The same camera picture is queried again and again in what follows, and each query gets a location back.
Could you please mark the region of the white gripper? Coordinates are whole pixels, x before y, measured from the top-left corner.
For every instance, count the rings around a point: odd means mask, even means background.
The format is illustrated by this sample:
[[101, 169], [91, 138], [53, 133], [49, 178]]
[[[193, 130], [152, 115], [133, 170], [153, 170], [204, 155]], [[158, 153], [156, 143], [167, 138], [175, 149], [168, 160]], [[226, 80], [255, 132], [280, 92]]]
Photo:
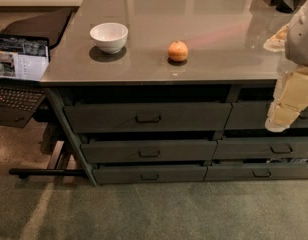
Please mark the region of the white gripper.
[[278, 133], [288, 129], [299, 112], [308, 107], [308, 67], [297, 66], [292, 72], [279, 76], [275, 103], [269, 107], [265, 128]]

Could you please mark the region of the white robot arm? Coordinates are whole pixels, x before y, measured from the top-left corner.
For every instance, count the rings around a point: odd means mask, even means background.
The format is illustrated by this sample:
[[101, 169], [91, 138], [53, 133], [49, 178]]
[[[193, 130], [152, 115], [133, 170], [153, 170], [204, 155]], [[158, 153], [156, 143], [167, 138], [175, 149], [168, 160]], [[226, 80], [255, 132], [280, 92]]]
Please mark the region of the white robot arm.
[[283, 49], [286, 59], [296, 64], [279, 74], [265, 120], [268, 131], [283, 132], [308, 107], [308, 0], [263, 47]]

